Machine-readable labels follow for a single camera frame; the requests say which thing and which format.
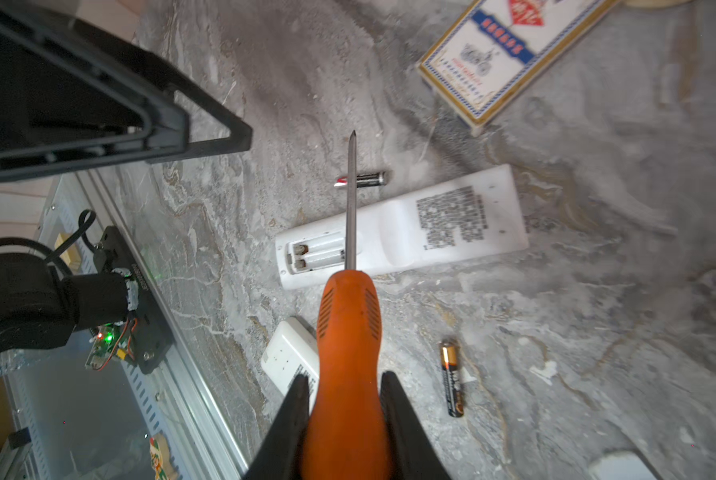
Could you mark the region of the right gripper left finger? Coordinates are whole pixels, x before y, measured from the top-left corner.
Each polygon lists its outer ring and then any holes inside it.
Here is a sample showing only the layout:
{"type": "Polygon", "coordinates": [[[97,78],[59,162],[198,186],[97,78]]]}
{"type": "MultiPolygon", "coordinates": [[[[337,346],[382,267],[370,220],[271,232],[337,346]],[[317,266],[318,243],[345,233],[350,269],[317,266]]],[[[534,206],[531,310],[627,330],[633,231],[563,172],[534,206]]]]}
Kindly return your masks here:
{"type": "Polygon", "coordinates": [[[296,375],[243,479],[301,479],[300,454],[309,421],[309,396],[309,377],[296,375]]]}

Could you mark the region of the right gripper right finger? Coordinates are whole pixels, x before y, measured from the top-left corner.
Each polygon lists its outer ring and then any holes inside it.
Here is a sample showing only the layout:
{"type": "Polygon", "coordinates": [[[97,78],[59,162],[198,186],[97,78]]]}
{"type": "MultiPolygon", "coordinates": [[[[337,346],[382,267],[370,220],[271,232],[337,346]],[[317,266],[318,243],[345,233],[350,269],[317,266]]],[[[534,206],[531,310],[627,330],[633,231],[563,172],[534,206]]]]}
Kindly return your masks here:
{"type": "Polygon", "coordinates": [[[385,371],[380,400],[390,438],[392,479],[450,479],[397,375],[385,371]]]}

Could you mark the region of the orange black screwdriver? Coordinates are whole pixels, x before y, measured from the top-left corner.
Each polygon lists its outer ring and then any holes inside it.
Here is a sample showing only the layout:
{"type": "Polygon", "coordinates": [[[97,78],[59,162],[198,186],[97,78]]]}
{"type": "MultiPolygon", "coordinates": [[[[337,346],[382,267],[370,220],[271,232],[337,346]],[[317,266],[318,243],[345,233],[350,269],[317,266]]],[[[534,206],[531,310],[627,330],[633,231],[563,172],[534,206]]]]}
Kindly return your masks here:
{"type": "Polygon", "coordinates": [[[389,479],[393,461],[378,387],[382,320],[372,279],[357,268],[357,134],[348,143],[345,266],[331,275],[317,320],[319,383],[300,460],[303,479],[389,479]]]}

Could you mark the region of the white air conditioner remote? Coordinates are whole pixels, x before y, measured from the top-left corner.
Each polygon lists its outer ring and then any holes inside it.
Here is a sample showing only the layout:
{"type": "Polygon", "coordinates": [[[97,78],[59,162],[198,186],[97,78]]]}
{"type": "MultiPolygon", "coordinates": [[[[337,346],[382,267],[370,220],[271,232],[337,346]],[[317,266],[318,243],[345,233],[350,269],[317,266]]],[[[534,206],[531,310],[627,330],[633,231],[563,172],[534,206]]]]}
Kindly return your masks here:
{"type": "Polygon", "coordinates": [[[319,382],[319,357],[315,337],[296,317],[281,321],[268,343],[261,368],[282,394],[297,375],[309,381],[309,410],[315,404],[319,382]]]}

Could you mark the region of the white battery cover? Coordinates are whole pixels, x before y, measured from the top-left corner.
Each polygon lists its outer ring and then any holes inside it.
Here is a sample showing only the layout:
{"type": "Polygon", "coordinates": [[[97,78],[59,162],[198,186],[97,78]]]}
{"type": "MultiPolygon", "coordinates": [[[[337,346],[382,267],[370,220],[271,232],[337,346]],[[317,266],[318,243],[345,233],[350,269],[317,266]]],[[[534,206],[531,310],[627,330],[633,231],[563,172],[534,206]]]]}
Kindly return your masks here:
{"type": "Polygon", "coordinates": [[[588,467],[593,480],[658,480],[659,477],[641,457],[622,450],[604,454],[588,467]]]}

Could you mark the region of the white TV remote control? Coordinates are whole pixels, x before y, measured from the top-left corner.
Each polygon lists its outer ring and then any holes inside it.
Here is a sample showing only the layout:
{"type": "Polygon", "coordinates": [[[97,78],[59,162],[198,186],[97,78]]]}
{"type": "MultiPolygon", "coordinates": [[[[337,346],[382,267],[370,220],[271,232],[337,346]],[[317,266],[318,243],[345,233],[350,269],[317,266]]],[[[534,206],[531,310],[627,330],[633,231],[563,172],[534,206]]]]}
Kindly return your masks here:
{"type": "MultiPolygon", "coordinates": [[[[277,235],[287,290],[322,286],[344,266],[346,216],[277,235]]],[[[501,165],[364,206],[357,211],[357,267],[370,276],[528,248],[512,170],[501,165]]]]}

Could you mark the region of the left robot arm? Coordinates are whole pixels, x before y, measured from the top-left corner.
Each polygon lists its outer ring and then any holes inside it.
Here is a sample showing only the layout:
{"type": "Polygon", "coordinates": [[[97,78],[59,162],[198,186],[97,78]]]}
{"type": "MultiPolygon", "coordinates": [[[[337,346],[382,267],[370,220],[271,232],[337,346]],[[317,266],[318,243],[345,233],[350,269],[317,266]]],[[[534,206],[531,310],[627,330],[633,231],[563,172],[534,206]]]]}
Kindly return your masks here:
{"type": "MultiPolygon", "coordinates": [[[[0,1],[0,183],[248,151],[253,130],[178,69],[96,26],[0,1]]],[[[64,247],[0,238],[0,353],[52,350],[92,330],[104,357],[144,372],[173,344],[119,228],[75,274],[64,247]]]]}

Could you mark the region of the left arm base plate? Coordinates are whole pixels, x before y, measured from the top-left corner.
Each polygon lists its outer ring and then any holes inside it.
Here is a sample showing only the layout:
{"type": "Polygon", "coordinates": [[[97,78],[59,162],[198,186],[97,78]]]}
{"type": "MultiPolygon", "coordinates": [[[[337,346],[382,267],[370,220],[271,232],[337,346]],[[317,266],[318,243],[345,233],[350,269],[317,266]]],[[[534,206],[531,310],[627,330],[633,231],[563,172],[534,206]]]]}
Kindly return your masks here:
{"type": "Polygon", "coordinates": [[[104,229],[93,263],[99,273],[113,273],[126,282],[125,303],[133,341],[130,351],[140,371],[149,375],[165,360],[174,344],[174,335],[159,304],[154,285],[146,279],[146,269],[116,226],[104,229]]]}

